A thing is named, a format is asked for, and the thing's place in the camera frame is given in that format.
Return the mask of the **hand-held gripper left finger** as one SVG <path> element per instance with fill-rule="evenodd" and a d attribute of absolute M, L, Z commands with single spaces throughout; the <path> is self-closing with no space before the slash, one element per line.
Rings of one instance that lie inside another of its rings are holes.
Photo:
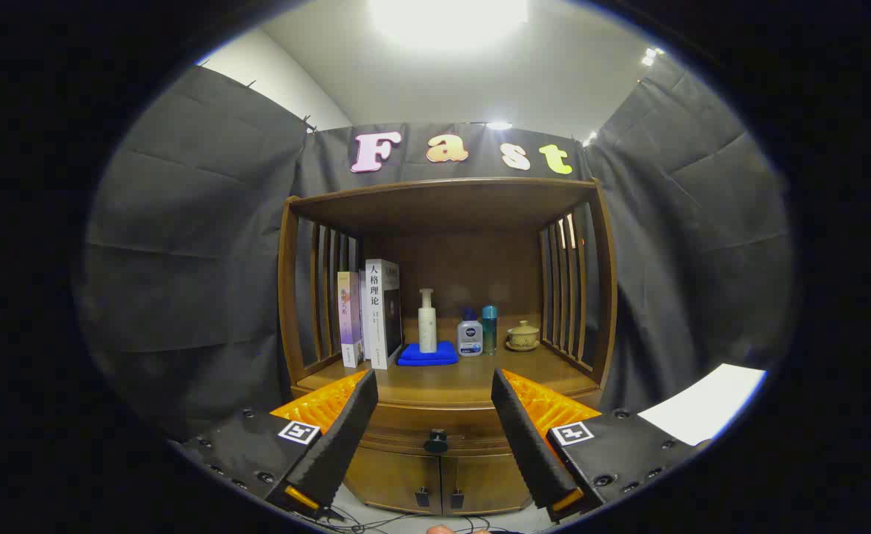
<path fill-rule="evenodd" d="M 272 410 L 244 408 L 176 449 L 212 477 L 311 519 L 331 504 L 377 408 L 373 369 Z"/>

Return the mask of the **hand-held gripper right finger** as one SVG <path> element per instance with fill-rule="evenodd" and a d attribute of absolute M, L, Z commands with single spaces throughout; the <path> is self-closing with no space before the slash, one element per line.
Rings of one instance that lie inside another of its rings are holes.
<path fill-rule="evenodd" d="M 491 401 L 534 504 L 552 521 L 648 489 L 701 450 L 639 415 L 604 415 L 508 369 L 494 372 Z"/>

